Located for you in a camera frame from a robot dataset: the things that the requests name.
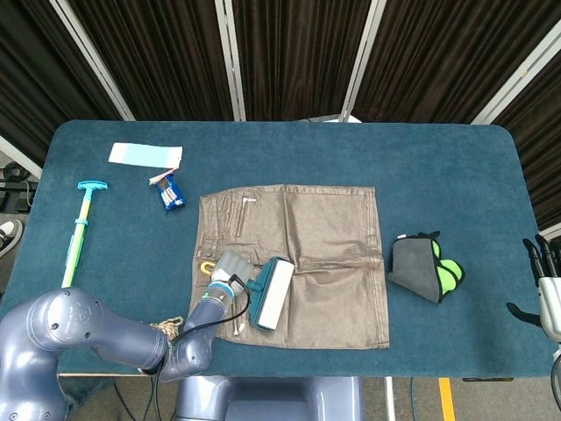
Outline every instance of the blue tablecloth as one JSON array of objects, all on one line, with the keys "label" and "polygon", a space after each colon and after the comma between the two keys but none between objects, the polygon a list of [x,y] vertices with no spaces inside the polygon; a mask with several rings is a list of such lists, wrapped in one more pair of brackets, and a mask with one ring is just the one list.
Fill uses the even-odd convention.
[{"label": "blue tablecloth", "polygon": [[[187,206],[164,211],[147,181],[157,168],[109,163],[115,142],[183,146],[176,180]],[[515,145],[500,127],[66,123],[53,138],[2,315],[60,287],[83,197],[76,183],[89,179],[110,187],[95,193],[75,285],[129,318],[152,322],[186,312],[198,198],[238,186],[374,186],[387,269],[397,235],[435,230],[444,256],[465,267],[464,283],[441,305],[388,283],[389,349],[287,350],[217,339],[207,374],[488,377],[550,369],[553,344],[505,307],[514,301],[538,310],[521,242],[537,227]],[[59,370],[135,373],[89,349],[65,352]]]}]

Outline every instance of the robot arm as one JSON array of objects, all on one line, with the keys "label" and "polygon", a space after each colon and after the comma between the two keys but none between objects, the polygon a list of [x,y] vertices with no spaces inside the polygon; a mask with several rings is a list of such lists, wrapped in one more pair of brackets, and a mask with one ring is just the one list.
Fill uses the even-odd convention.
[{"label": "robot arm", "polygon": [[[186,321],[184,331],[224,318],[234,292],[212,282]],[[83,289],[49,292],[10,311],[0,323],[0,419],[62,420],[67,402],[57,381],[60,355],[90,346],[100,357],[153,373],[160,379],[196,375],[210,364],[217,325],[172,344],[149,325],[122,318]]]}]

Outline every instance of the yellow ring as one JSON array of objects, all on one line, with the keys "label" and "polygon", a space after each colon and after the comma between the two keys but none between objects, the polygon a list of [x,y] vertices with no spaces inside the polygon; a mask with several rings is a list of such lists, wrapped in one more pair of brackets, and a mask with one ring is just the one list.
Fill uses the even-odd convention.
[{"label": "yellow ring", "polygon": [[217,264],[214,261],[204,261],[203,263],[201,263],[201,272],[203,272],[205,275],[210,275],[210,271],[207,269],[207,267],[213,268],[216,265]]}]

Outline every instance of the brown leather pants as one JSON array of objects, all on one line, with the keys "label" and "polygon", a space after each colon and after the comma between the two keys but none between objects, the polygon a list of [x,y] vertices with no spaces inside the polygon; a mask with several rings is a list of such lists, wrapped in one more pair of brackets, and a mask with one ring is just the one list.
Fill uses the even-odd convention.
[{"label": "brown leather pants", "polygon": [[[222,326],[219,337],[290,348],[389,347],[373,188],[273,185],[202,197],[191,308],[209,283],[201,263],[218,260],[226,249],[257,268],[283,257],[295,264],[295,274],[275,331],[250,326],[246,313],[237,326]],[[244,294],[236,301],[242,310]]]}]

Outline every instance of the blue snack packet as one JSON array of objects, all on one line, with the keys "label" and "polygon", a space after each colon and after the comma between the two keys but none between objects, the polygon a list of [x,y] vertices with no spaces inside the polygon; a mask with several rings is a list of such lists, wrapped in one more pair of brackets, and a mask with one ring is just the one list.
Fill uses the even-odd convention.
[{"label": "blue snack packet", "polygon": [[173,172],[164,175],[157,182],[152,182],[151,184],[156,185],[156,189],[160,193],[161,200],[164,202],[164,206],[168,211],[173,208],[178,208],[186,203],[185,197],[177,187],[177,183],[174,179]]}]

